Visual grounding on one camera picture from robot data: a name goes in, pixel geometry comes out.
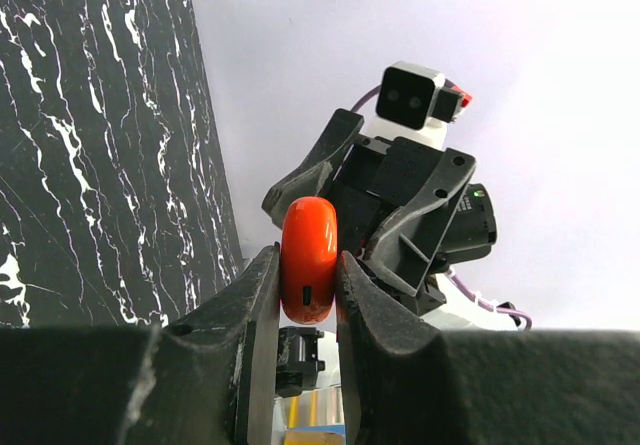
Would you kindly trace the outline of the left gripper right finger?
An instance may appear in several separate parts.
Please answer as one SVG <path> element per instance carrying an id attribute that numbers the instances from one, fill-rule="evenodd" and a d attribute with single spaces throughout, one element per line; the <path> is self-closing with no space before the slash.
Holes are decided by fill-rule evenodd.
<path id="1" fill-rule="evenodd" d="M 639 336 L 439 330 L 338 265 L 337 336 L 351 444 L 635 444 Z"/>

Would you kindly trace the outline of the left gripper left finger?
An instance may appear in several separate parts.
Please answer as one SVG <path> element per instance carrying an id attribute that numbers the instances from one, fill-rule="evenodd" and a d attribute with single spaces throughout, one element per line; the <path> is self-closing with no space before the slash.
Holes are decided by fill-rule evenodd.
<path id="1" fill-rule="evenodd" d="M 166 327 L 1 333 L 5 444 L 267 444 L 280 247 Z"/>

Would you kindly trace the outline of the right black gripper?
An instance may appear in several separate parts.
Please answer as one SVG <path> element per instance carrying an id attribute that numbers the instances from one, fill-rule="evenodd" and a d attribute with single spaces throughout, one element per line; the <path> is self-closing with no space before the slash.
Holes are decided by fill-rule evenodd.
<path id="1" fill-rule="evenodd" d="M 296 199 L 323 196 L 330 188 L 340 250 L 351 253 L 385 293 L 425 315 L 447 301 L 437 275 L 491 252 L 497 241 L 491 198 L 471 181 L 473 156 L 402 137 L 358 137 L 363 125 L 362 115 L 337 109 L 261 207 L 281 229 Z"/>

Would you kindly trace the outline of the red round case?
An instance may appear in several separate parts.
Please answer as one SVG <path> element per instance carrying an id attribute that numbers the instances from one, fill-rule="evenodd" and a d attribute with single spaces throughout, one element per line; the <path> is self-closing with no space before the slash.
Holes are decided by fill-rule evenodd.
<path id="1" fill-rule="evenodd" d="M 313 325 L 330 314 L 338 260 L 337 215 L 321 197 L 289 206 L 282 228 L 280 298 L 293 322 Z"/>

